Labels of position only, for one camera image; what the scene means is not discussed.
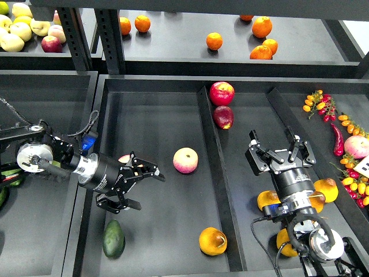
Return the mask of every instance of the yellow cherry tomato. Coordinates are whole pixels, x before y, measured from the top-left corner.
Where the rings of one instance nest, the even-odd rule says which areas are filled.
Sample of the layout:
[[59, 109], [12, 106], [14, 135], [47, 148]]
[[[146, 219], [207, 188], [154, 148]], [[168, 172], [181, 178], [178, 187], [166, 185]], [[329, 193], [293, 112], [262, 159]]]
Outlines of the yellow cherry tomato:
[[345, 120], [345, 121], [342, 121], [341, 125], [346, 127], [346, 126], [350, 125], [350, 123], [351, 123], [350, 120]]
[[350, 124], [350, 125], [347, 126], [347, 132], [349, 134], [352, 134], [354, 129], [355, 129], [355, 126], [353, 124]]
[[363, 204], [364, 204], [364, 206], [367, 206], [369, 204], [369, 196], [364, 198]]
[[311, 111], [311, 108], [308, 106], [308, 105], [304, 105], [303, 107], [302, 107], [302, 109], [305, 111], [305, 112], [309, 112], [309, 111]]
[[353, 183], [353, 178], [352, 177], [347, 177], [347, 178], [342, 180], [342, 184], [344, 184], [345, 186], [351, 185], [352, 183]]
[[352, 183], [350, 185], [350, 190], [352, 190], [353, 192], [357, 190], [357, 183]]
[[347, 115], [345, 115], [345, 114], [340, 115], [340, 116], [338, 117], [338, 120], [340, 120], [340, 121], [346, 121], [346, 120], [348, 120], [348, 116], [347, 116]]
[[323, 109], [324, 107], [325, 107], [325, 103], [324, 103], [324, 102], [319, 103], [319, 104], [317, 105], [317, 110], [321, 110], [321, 109]]
[[365, 188], [366, 188], [367, 186], [366, 186], [366, 184], [364, 184], [364, 183], [359, 183], [358, 185], [357, 185], [357, 191], [360, 193], [360, 194], [363, 194], [363, 193], [365, 193]]
[[352, 135], [353, 135], [353, 136], [357, 136], [359, 133], [360, 133], [360, 129], [359, 129], [359, 128], [355, 128], [355, 129], [352, 131]]
[[305, 100], [305, 104], [311, 107], [313, 105], [313, 102], [310, 101], [310, 100], [308, 100], [308, 99], [306, 99]]
[[354, 163], [348, 163], [348, 164], [345, 164], [345, 167], [347, 169], [353, 169], [355, 167], [355, 164]]

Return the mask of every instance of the red chili pepper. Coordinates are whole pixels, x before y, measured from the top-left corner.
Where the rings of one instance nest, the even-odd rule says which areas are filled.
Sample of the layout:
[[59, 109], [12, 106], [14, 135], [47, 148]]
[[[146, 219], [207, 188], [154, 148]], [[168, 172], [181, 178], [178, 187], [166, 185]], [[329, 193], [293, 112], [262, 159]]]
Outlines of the red chili pepper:
[[332, 126], [333, 131], [334, 131], [334, 135], [336, 136], [336, 143], [334, 145], [334, 150], [333, 153], [340, 157], [344, 154], [345, 149], [344, 149], [344, 137], [341, 133], [341, 131], [339, 130], [339, 128], [336, 127], [335, 124], [331, 123], [330, 126]]
[[362, 209], [364, 208], [364, 203], [363, 203], [363, 199], [359, 198], [359, 199], [356, 199], [356, 203], [357, 205]]

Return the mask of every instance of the cable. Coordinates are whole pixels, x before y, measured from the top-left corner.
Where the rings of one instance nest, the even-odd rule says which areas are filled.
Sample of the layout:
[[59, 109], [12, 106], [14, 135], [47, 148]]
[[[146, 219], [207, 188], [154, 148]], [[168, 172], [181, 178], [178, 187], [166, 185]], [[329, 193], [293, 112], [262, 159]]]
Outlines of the cable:
[[280, 273], [280, 275], [281, 275], [281, 270], [280, 270], [280, 268], [279, 268], [278, 260], [279, 260], [279, 257], [281, 256], [281, 253], [282, 253], [283, 247], [285, 247], [285, 246], [286, 246], [286, 245], [288, 245], [288, 244], [291, 244], [291, 242], [289, 242], [289, 241], [284, 242], [284, 243], [281, 245], [281, 247], [279, 247], [279, 249], [278, 249], [278, 253], [277, 253], [277, 256], [276, 256], [276, 262], [275, 262], [275, 265], [276, 265], [276, 268], [277, 268], [278, 272]]
[[95, 111], [92, 111], [91, 114], [90, 114], [90, 118], [88, 119], [88, 123], [87, 125], [80, 131], [78, 131], [77, 133], [74, 133], [74, 134], [67, 134], [68, 137], [75, 137], [75, 136], [78, 136], [79, 134], [84, 134], [86, 133], [86, 131], [88, 129], [90, 129], [96, 122], [97, 119], [99, 119], [99, 111], [95, 110]]
[[273, 258], [270, 255], [269, 251], [265, 248], [265, 246], [262, 244], [262, 242], [260, 241], [260, 239], [256, 236], [255, 230], [254, 230], [254, 223], [256, 222], [260, 222], [260, 221], [264, 221], [264, 220], [271, 220], [271, 217], [264, 217], [264, 218], [255, 218], [252, 222], [251, 222], [251, 232], [253, 233], [254, 238], [256, 239], [256, 241], [258, 242], [258, 244], [261, 246], [261, 248], [264, 250], [264, 252], [266, 253], [266, 255], [268, 256], [270, 262], [273, 265], [273, 269], [276, 272], [276, 275], [278, 277], [282, 277], [282, 274], [279, 270], [279, 268], [277, 268], [277, 266], [274, 264], [273, 262]]
[[20, 119], [21, 121], [23, 121], [24, 123], [27, 123], [27, 124], [31, 124], [28, 120], [26, 120], [22, 115], [20, 115], [17, 110], [11, 105], [9, 104], [4, 98], [1, 98], [0, 97], [0, 101], [2, 103], [4, 103], [6, 105], [6, 107], [8, 107], [8, 109], [18, 118]]

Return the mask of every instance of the shelf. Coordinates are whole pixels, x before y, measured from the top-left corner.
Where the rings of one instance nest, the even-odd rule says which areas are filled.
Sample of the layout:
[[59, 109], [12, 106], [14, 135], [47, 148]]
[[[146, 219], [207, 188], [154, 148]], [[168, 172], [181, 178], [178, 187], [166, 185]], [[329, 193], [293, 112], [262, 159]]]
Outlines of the shelf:
[[[46, 120], [55, 130], [73, 133], [88, 122], [95, 93], [96, 72], [0, 70], [0, 97], [31, 122]], [[0, 103], [2, 129], [18, 121]], [[16, 143], [1, 155], [15, 162]], [[74, 206], [77, 178], [69, 182], [40, 175], [27, 176], [10, 188], [0, 209], [0, 272], [3, 276], [61, 276], [72, 215], [81, 217], [83, 205]]]

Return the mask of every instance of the green mango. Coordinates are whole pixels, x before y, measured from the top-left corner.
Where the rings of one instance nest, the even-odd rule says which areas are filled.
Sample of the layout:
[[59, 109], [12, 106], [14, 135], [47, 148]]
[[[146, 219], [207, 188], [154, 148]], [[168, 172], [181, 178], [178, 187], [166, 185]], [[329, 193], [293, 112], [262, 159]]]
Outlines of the green mango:
[[4, 202], [6, 200], [7, 192], [8, 192], [7, 187], [4, 187], [4, 188], [0, 189], [0, 207], [2, 206], [2, 204], [4, 204]]
[[125, 248], [125, 235], [118, 221], [112, 219], [103, 234], [103, 250], [108, 258], [118, 258]]

